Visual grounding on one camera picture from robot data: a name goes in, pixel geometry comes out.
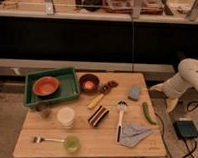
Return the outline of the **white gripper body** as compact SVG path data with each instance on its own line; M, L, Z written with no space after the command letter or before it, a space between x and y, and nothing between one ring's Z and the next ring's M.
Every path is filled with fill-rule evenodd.
M170 99L178 99L189 87L190 84L185 79L179 74L175 74L163 83L152 85L150 89L162 92Z

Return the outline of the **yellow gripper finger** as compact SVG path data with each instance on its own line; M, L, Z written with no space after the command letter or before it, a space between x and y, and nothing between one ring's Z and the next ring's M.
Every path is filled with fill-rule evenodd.
M175 109L177 103L178 103L178 99L175 99L175 98L170 99L170 98L168 98L166 100L166 110L168 112L171 112L173 109Z

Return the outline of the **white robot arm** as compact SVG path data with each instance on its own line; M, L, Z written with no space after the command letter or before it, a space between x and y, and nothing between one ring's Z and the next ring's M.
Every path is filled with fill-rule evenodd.
M151 86L151 90L162 92L167 96L166 110L175 109L179 98L190 87L198 92L198 60L186 58L178 64L178 72L163 83Z

